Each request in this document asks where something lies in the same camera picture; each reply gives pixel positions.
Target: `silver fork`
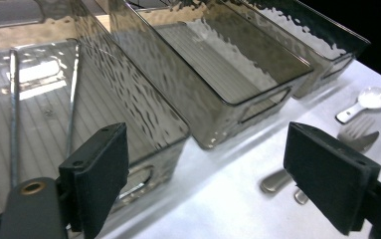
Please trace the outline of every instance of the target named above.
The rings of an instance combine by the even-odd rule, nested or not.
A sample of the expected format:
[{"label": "silver fork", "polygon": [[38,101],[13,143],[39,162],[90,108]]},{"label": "silver fork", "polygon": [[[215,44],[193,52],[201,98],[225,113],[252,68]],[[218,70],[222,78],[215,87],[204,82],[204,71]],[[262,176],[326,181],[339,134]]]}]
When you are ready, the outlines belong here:
[{"label": "silver fork", "polygon": [[[338,133],[338,138],[340,141],[344,142],[348,146],[354,148],[359,152],[364,152],[369,149],[373,143],[368,143],[367,145],[361,145],[356,143],[357,139],[367,132],[367,130],[374,124],[374,119],[371,117],[360,117],[354,119],[351,123],[345,124]],[[298,189],[294,193],[294,199],[298,204],[304,205],[308,201],[307,195]]]}]

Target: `tabletop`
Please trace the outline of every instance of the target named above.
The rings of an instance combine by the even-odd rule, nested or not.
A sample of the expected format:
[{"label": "tabletop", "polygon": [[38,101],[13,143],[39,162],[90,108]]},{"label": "tabletop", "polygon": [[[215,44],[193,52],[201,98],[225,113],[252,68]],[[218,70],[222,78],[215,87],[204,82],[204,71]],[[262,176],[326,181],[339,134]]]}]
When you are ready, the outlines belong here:
[{"label": "tabletop", "polygon": [[[361,90],[381,87],[381,76],[354,61],[334,83],[301,100],[290,99],[264,119],[212,150],[186,142],[170,181],[111,214],[100,238],[347,238],[309,201],[297,204],[292,182],[280,193],[262,193],[260,182],[283,167],[290,121],[336,136],[335,115],[353,105]],[[381,164],[381,110],[370,130],[380,136],[365,155]],[[367,238],[371,224],[348,238]]]}]

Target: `textured plastic bin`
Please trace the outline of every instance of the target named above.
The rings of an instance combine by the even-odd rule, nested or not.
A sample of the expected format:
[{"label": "textured plastic bin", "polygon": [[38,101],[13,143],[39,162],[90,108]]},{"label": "textured plastic bin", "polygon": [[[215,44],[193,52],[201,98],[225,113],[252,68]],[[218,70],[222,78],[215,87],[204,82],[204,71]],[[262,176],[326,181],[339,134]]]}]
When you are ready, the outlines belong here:
[{"label": "textured plastic bin", "polygon": [[297,0],[236,0],[226,4],[314,68],[294,93],[296,99],[337,79],[370,45]]},{"label": "textured plastic bin", "polygon": [[311,72],[221,1],[137,12],[108,3],[113,38],[203,148],[276,113]]},{"label": "textured plastic bin", "polygon": [[114,204],[118,209],[172,176],[189,128],[81,1],[38,3],[42,20],[15,19],[0,27],[0,213],[10,190],[16,109],[10,50],[17,53],[20,80],[19,181],[57,178],[69,144],[73,152],[100,128],[125,122],[130,175]]}]

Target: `dark background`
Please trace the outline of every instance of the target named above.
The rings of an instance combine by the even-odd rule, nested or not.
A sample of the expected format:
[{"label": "dark background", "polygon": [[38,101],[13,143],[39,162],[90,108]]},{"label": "dark background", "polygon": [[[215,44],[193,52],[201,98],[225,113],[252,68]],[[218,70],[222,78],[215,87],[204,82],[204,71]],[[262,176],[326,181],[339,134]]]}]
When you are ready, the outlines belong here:
[{"label": "dark background", "polygon": [[371,42],[357,59],[381,75],[381,0],[300,0]]}]

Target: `white spoon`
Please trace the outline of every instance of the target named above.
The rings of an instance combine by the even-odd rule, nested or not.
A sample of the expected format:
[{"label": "white spoon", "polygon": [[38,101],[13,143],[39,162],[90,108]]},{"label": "white spoon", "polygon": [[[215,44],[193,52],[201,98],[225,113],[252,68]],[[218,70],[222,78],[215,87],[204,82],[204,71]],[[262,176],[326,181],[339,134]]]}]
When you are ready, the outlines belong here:
[{"label": "white spoon", "polygon": [[368,87],[361,91],[357,98],[357,103],[342,111],[336,118],[342,122],[347,123],[352,120],[358,113],[365,109],[380,109],[381,108],[381,88]]}]

